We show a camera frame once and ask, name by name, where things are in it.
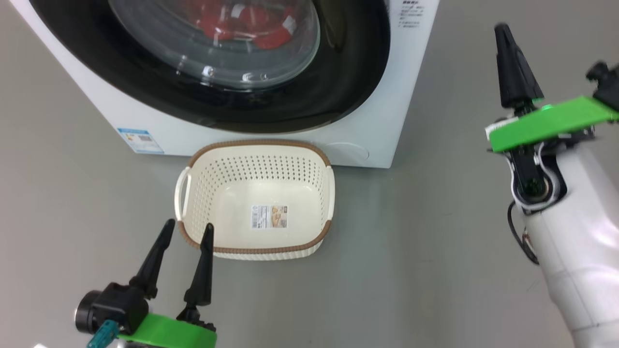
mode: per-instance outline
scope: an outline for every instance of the white washing machine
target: white washing machine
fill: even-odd
[[[137,153],[291,139],[317,145],[335,165],[378,168],[391,166],[438,6],[11,2]]]

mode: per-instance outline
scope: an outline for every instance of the basket handle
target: basket handle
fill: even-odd
[[[189,202],[189,187],[191,186],[191,175],[189,171],[191,167],[185,168],[181,175],[178,176],[178,181],[176,181],[176,188],[174,190],[174,214],[176,215],[177,221],[183,221],[185,216],[187,215],[187,203]],[[187,181],[187,186],[185,187],[185,201],[183,202],[183,206],[181,207],[181,191],[183,190],[183,184]]]
[[[329,213],[327,220],[331,220],[335,211],[335,174],[331,166],[327,167],[327,178],[329,180]]]

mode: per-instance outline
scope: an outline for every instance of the floor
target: floor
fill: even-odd
[[[333,226],[312,257],[215,261],[202,317],[218,348],[572,347],[509,234],[505,162],[486,153],[483,128],[506,113],[493,25],[511,24],[558,102],[592,91],[597,59],[619,61],[618,12],[606,0],[443,0],[393,167],[336,169]],[[73,309],[137,271],[187,159],[133,154],[6,0],[0,45],[0,337],[84,346]],[[600,127],[591,147],[619,183],[618,129]],[[175,235],[156,313],[182,309],[198,256]]]

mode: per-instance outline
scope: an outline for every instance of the basket product label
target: basket product label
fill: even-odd
[[[163,149],[157,144],[148,131],[141,129],[118,128],[123,139],[139,154],[163,154]]]
[[[251,206],[251,228],[288,228],[288,206]]]

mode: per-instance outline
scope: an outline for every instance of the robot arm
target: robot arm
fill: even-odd
[[[575,346],[619,347],[619,192],[584,147],[556,162],[568,192],[527,231]]]
[[[78,331],[93,334],[87,348],[106,348],[116,338],[124,348],[214,348],[215,326],[200,320],[196,307],[211,300],[215,228],[207,224],[194,279],[184,296],[186,306],[176,319],[149,313],[157,296],[157,279],[165,250],[170,246],[174,220],[168,220],[129,285],[110,283],[103,291],[84,296],[76,309]]]
[[[580,145],[595,138],[593,125],[619,120],[619,67],[589,71],[599,83],[593,98],[538,109],[542,91],[509,27],[495,33],[501,104],[514,116],[487,135],[509,163],[530,245],[513,233],[539,262],[576,347],[619,347],[619,192]]]

